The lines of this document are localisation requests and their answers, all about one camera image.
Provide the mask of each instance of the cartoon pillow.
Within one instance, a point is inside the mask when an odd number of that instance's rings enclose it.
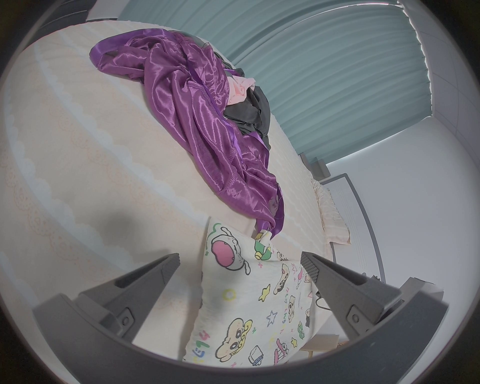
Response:
[[[271,235],[252,239],[210,220],[202,306],[184,361],[225,368],[284,363],[325,323],[330,312],[314,305],[310,277],[275,249]]]

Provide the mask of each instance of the dark gray garment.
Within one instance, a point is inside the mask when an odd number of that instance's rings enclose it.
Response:
[[[203,47],[204,43],[197,36],[190,35],[183,31],[172,30],[172,32],[179,32],[184,36],[191,38],[196,45]],[[222,56],[214,52],[215,55],[222,60],[223,65],[226,68],[232,69],[232,66],[223,60]],[[234,71],[238,76],[245,77],[245,73],[242,68],[235,68]],[[225,71],[226,75],[231,77],[231,73]],[[252,91],[250,88],[247,90],[247,98],[241,103],[228,105],[223,112],[227,119],[232,120],[238,126],[240,132],[243,135],[247,135],[251,132],[257,132],[263,140],[265,146],[270,150],[270,144],[268,142],[268,129],[270,128],[270,105],[268,100],[259,86],[255,86]]]

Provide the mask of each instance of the bed sheet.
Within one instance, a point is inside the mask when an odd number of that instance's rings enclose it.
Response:
[[[74,298],[178,252],[181,266],[134,343],[179,359],[201,302],[209,217],[248,236],[255,221],[208,188],[148,110],[141,84],[90,62],[99,40],[152,26],[79,24],[20,55],[0,91],[0,266],[16,287],[8,309],[22,317],[57,293]],[[331,259],[312,176],[274,116],[269,138],[269,171],[286,212],[276,248],[298,259],[301,251]]]

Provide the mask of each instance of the purple garment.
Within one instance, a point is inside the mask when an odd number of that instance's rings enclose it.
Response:
[[[90,60],[101,72],[139,80],[155,118],[191,153],[218,197],[256,218],[258,231],[281,231],[283,198],[267,171],[269,152],[258,135],[242,136],[223,116],[229,85],[209,44],[200,48],[179,32],[139,29],[100,41]]]

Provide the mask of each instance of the green curtain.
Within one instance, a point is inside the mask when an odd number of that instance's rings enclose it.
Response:
[[[425,57],[401,6],[357,3],[132,0],[119,19],[211,41],[256,79],[297,153],[329,163],[432,114]]]

